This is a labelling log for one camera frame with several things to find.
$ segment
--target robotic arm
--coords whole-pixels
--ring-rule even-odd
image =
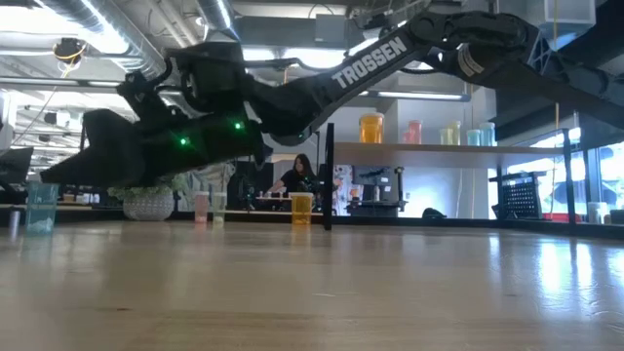
[[[181,73],[178,87],[162,85],[173,71],[171,60]],[[239,156],[252,154],[260,163],[270,152],[262,133],[298,145],[342,104],[393,72],[422,74],[403,68],[413,60],[480,86],[568,102],[624,129],[622,82],[552,52],[534,26],[511,15],[425,12],[341,65],[280,87],[255,81],[245,68],[286,67],[296,59],[244,62],[240,46],[231,43],[171,51],[162,76],[146,81],[133,72],[118,87],[139,122],[108,110],[86,113],[90,146],[41,176],[48,182],[148,185],[158,176]],[[158,96],[164,90],[180,92],[204,115],[188,118],[168,107]],[[247,117],[245,102],[259,122]]]

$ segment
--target ceiling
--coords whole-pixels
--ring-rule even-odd
[[[180,48],[179,40],[176,40],[168,29],[167,24],[160,18],[149,5],[151,0],[112,0],[121,9],[128,20],[144,36],[146,41],[158,51],[165,49]],[[201,42],[205,35],[204,26],[199,22],[199,11],[196,0],[169,0],[177,13],[183,18],[185,26],[191,31],[191,35]],[[367,14],[383,12],[388,9],[395,11],[397,22],[411,15],[414,6],[407,6],[414,0],[329,0],[325,5],[314,5],[306,0],[232,0],[232,8],[236,13],[235,25],[239,30],[244,44],[246,59],[273,59],[296,55],[304,61],[314,61],[316,65],[331,66],[331,62],[340,62],[345,49],[352,48],[364,41],[363,32],[360,29]],[[438,11],[459,10],[487,10],[488,0],[427,0],[434,2]],[[346,32],[341,40],[336,42],[318,42],[315,40],[317,30],[317,16],[330,15],[348,17],[345,23]],[[174,29],[180,33],[182,41],[189,42],[181,32],[180,26],[174,24]],[[224,40],[224,36],[216,31],[209,31],[209,40]],[[29,49],[33,51],[50,51],[52,46],[61,37],[83,38],[84,29],[76,23],[67,22],[59,17],[51,16],[42,9],[3,8],[0,11],[0,75],[1,76],[25,76],[40,78],[59,78],[64,67],[59,64],[52,55],[44,56],[11,56],[2,55],[3,50]],[[94,50],[91,57],[85,57],[77,69],[68,74],[70,79],[87,80],[113,80],[121,81],[125,71],[112,59],[95,58],[98,52]],[[624,57],[620,56],[607,62],[604,68],[613,72],[624,72]],[[311,75],[310,72],[298,67],[288,70],[288,80]],[[253,71],[257,77],[264,81],[282,82],[285,72],[273,69],[257,69]],[[410,76],[403,73],[395,73],[381,81],[377,86],[380,90],[399,91],[426,91],[439,93],[463,93],[464,84],[454,77],[441,74],[429,76]],[[52,137],[52,141],[43,142],[37,135],[23,136],[17,144],[39,146],[67,146],[65,151],[43,150],[37,154],[46,158],[56,158],[75,152],[75,147],[80,143],[80,128],[61,128],[48,125],[38,120],[38,109],[50,96],[50,89],[26,90],[19,89],[12,92],[14,100],[24,107],[32,106],[30,110],[20,108],[18,115],[17,132],[29,128],[30,132],[70,132],[67,136]],[[355,98],[349,102],[350,106],[362,108],[376,108],[383,110],[388,108],[387,101],[371,98]],[[114,94],[95,94],[84,92],[56,92],[46,111],[69,110],[76,113],[93,108],[111,108],[118,113],[134,118],[132,110],[126,102]]]

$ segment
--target shelf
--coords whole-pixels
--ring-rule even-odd
[[[333,163],[353,166],[495,169],[562,156],[562,148],[337,142]]]

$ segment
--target exposed duct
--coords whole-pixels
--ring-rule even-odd
[[[111,0],[34,0],[57,15],[76,22],[92,36],[89,44],[103,53],[127,54],[130,59],[114,60],[127,72],[140,70],[148,78],[165,71],[158,51]]]
[[[197,0],[199,13],[204,22],[213,30],[218,30],[228,37],[240,41],[234,28],[234,10],[227,0]]]

